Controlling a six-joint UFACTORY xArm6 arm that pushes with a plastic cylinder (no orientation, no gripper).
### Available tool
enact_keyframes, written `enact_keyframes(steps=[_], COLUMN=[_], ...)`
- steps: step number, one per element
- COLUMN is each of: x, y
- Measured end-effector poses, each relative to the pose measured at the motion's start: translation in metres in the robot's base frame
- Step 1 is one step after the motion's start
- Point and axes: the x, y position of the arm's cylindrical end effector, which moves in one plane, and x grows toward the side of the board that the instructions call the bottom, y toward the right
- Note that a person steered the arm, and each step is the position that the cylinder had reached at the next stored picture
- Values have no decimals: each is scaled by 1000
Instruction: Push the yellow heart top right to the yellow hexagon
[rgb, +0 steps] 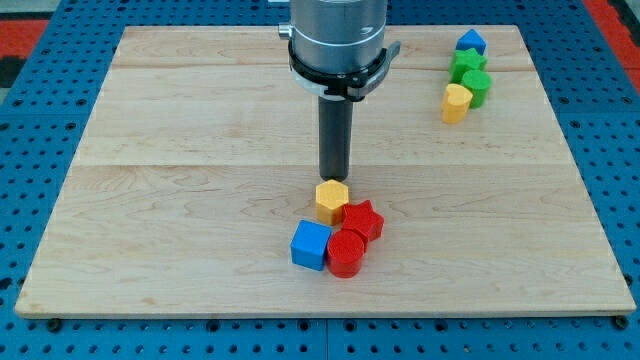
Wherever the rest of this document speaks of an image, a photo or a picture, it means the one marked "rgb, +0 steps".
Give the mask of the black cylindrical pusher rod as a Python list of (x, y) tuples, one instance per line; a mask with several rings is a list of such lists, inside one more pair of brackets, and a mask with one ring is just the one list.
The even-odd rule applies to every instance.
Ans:
[(319, 174), (324, 180), (344, 181), (348, 177), (353, 104), (320, 97)]

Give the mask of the black clamp ring mount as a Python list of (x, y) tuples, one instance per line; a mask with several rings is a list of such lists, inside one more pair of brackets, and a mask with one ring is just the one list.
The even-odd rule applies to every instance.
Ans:
[(330, 101), (360, 102), (385, 79), (391, 63), (400, 53), (401, 42), (383, 48), (367, 67), (351, 73), (324, 73), (305, 65), (294, 53), (293, 42), (288, 43), (289, 67), (294, 80), (304, 90)]

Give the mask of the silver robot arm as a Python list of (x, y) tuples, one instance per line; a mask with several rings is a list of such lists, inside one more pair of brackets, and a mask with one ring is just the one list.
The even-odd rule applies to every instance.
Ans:
[(290, 0), (278, 25), (295, 81), (318, 99), (319, 175), (343, 181), (350, 166), (354, 104), (386, 78), (399, 41), (384, 45), (386, 0)]

